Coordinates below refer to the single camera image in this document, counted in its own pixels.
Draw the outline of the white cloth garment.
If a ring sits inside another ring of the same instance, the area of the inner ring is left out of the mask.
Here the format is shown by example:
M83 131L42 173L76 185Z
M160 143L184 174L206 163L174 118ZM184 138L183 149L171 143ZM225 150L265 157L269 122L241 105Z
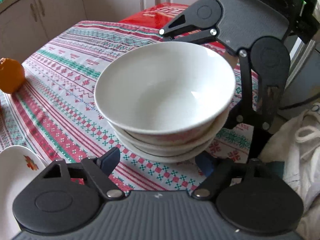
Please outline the white cloth garment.
M303 239L319 239L319 103L283 124L259 159L284 163L282 179L304 205L297 232Z

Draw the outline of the white bowl pink pattern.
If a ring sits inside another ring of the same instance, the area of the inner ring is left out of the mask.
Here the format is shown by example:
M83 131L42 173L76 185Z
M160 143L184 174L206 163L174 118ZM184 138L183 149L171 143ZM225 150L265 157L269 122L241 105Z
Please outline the white bowl pink pattern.
M128 140L120 137L119 139L123 146L127 148L130 152L144 158L150 161L159 162L159 163L179 163L182 161L186 161L189 159L192 159L202 153L211 143L212 139L208 140L207 142L203 143L200 146L196 146L192 150L187 150L183 153L174 153L174 152L168 152L163 153L161 155L154 155L149 152L145 152L143 150L140 150L137 148L134 144L129 142Z

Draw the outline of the patterned tablecloth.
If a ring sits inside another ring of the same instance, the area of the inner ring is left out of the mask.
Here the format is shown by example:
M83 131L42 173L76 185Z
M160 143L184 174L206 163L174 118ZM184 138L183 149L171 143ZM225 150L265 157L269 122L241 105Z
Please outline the patterned tablecloth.
M96 80L113 60L160 39L150 24L81 21L49 41L23 62L20 90L1 94L1 148L22 145L48 163L74 163L118 147L110 179L123 191L196 189L204 175L193 160L163 164L132 153L94 104Z

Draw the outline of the white plate with fruit print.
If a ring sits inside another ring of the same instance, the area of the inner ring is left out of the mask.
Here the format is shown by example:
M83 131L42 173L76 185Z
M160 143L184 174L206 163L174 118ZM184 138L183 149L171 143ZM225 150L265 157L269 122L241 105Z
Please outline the white plate with fruit print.
M20 232L12 213L16 196L43 171L47 163L30 149L14 145L0 154L0 235L12 239Z

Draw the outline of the red cardboard box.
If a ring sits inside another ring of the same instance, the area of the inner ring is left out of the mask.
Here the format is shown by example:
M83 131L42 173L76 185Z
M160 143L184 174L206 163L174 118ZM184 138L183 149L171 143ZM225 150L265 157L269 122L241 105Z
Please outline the red cardboard box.
M159 30L187 7L187 5L177 3L162 3L121 20L127 29L124 38L128 46L127 51L162 42L163 38L160 37Z

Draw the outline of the orange without leaf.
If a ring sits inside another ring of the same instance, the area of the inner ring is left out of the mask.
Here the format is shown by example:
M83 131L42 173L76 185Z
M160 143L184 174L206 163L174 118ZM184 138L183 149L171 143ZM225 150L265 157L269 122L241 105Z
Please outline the orange without leaf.
M0 89L2 92L12 94L25 82L23 66L16 60L1 58Z

